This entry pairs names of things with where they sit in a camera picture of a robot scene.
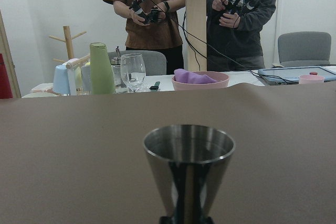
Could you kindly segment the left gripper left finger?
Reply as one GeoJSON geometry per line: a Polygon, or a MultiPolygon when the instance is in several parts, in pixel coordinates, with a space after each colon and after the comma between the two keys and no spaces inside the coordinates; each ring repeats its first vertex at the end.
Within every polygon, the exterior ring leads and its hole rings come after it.
{"type": "Polygon", "coordinates": [[[161,216],[159,218],[159,224],[173,224],[173,219],[169,216],[161,216]]]}

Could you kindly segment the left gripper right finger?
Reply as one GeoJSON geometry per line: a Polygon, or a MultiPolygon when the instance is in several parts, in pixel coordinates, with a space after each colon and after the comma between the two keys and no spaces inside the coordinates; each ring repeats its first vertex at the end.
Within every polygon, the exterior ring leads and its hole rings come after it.
{"type": "Polygon", "coordinates": [[[214,224],[214,222],[213,219],[210,216],[208,216],[203,218],[202,224],[214,224]]]}

